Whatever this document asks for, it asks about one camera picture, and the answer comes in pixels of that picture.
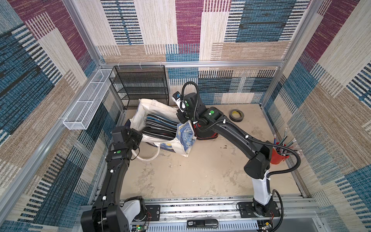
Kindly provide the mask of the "white canvas starry night bag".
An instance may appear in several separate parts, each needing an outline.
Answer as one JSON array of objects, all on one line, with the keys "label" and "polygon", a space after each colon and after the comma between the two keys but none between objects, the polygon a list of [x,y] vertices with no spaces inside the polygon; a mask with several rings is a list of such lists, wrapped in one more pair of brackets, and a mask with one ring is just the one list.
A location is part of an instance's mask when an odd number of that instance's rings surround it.
[{"label": "white canvas starry night bag", "polygon": [[135,152],[136,158],[152,161],[161,149],[188,157],[196,142],[195,132],[188,120],[181,123],[177,110],[157,100],[141,99],[137,111],[130,121],[130,127],[142,133],[142,142],[154,146],[157,150],[153,157],[142,158]]}]

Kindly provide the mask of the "black red paddle case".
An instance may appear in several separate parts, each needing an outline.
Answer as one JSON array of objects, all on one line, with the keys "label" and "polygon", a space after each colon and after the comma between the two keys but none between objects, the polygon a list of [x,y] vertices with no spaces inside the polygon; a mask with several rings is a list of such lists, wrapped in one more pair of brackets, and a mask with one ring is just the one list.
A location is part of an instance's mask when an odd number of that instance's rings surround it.
[{"label": "black red paddle case", "polygon": [[213,132],[212,130],[208,130],[205,132],[201,132],[200,130],[205,129],[205,126],[201,126],[199,123],[193,125],[193,129],[195,132],[195,136],[197,137],[197,140],[212,140],[216,139],[218,137],[218,133]]}]

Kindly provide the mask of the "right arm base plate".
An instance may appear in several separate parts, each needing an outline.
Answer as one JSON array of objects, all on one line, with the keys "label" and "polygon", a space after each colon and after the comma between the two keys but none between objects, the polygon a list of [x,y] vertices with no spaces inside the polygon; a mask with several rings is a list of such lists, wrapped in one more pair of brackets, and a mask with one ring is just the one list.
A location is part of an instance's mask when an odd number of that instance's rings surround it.
[{"label": "right arm base plate", "polygon": [[275,201],[269,201],[262,205],[256,201],[239,202],[236,205],[241,218],[278,218],[281,216],[279,207]]}]

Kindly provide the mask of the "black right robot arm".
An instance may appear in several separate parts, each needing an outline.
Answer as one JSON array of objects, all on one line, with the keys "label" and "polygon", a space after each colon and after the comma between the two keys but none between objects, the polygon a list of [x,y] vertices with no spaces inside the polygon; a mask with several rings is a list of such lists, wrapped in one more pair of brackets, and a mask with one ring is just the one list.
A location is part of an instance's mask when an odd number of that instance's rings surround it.
[{"label": "black right robot arm", "polygon": [[202,101],[196,100],[197,93],[182,96],[176,92],[172,100],[179,107],[177,116],[184,123],[193,124],[195,134],[200,140],[212,139],[221,135],[233,143],[249,159],[244,166],[246,174],[252,178],[254,198],[252,210],[258,217],[268,217],[274,209],[267,175],[269,173],[272,149],[264,142],[253,141],[253,137],[231,122],[227,116],[215,107],[207,108]]}]

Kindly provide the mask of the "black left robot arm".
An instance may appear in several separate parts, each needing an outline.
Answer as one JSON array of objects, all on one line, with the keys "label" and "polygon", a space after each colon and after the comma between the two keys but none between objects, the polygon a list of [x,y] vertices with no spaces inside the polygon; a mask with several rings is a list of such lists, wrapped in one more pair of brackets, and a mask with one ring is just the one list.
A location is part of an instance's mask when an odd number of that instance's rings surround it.
[{"label": "black left robot arm", "polygon": [[139,148],[142,134],[127,126],[112,131],[113,148],[106,157],[107,170],[97,200],[91,210],[81,216],[84,232],[129,232],[130,223],[147,217],[146,206],[141,196],[132,197],[120,205],[124,176],[129,168],[132,151]]}]

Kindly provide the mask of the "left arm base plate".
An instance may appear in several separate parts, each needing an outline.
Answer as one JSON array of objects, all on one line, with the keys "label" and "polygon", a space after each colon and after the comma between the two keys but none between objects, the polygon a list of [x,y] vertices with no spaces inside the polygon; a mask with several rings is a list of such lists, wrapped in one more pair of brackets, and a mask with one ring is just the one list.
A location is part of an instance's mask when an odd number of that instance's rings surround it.
[{"label": "left arm base plate", "polygon": [[160,213],[161,213],[161,206],[160,205],[146,205],[145,210],[145,221],[159,221],[160,220]]}]

